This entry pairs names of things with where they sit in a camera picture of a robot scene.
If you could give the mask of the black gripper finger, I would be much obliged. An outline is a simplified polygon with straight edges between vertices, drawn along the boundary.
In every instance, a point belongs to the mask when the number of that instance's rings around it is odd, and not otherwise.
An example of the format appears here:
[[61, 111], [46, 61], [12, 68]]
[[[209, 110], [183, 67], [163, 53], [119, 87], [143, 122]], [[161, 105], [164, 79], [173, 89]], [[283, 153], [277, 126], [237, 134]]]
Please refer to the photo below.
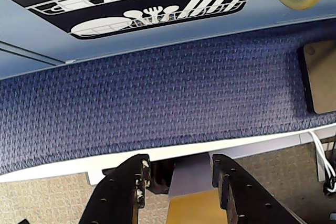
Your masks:
[[224, 154], [212, 155], [212, 161], [212, 186], [228, 223], [305, 223], [236, 161]]
[[150, 186], [149, 155], [128, 158], [97, 184], [81, 223], [138, 223], [139, 209], [145, 206], [145, 189]]

